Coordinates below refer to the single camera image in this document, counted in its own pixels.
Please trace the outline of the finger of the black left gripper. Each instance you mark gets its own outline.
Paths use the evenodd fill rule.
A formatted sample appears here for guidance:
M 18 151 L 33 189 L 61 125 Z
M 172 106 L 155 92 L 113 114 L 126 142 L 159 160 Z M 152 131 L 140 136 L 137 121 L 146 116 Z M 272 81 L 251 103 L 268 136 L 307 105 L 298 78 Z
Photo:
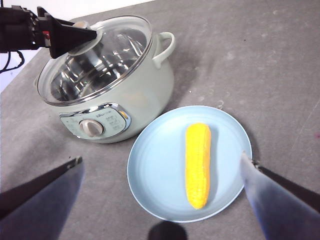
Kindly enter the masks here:
M 59 19 L 59 18 L 55 18 L 53 17 L 50 13 L 48 13 L 43 7 L 41 6 L 38 6 L 37 7 L 37 16 L 38 17 L 51 17 L 53 18 L 54 20 L 56 20 L 58 23 L 62 24 L 62 25 L 68 25 L 68 26 L 72 26 L 74 24 L 74 22 L 71 22 L 71 21 L 67 21 L 67 20 L 62 20 L 62 19 Z
M 86 21 L 64 25 L 50 18 L 50 56 L 56 59 L 87 42 L 95 40 L 97 35 L 97 31 L 92 30 Z

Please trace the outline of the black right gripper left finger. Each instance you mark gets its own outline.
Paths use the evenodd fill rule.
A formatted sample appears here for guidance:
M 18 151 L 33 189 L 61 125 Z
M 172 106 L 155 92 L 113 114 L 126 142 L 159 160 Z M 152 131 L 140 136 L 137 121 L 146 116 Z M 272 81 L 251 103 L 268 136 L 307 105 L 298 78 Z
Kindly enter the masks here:
M 85 166 L 78 156 L 0 194 L 2 240 L 57 240 L 76 202 Z

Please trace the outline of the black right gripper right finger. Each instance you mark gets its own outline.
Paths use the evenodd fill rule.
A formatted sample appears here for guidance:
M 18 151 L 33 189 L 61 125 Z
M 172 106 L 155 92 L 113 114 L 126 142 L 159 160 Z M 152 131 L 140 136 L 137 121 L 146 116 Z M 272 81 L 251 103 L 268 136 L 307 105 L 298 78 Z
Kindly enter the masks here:
M 267 240 L 318 240 L 320 195 L 240 157 L 246 197 Z

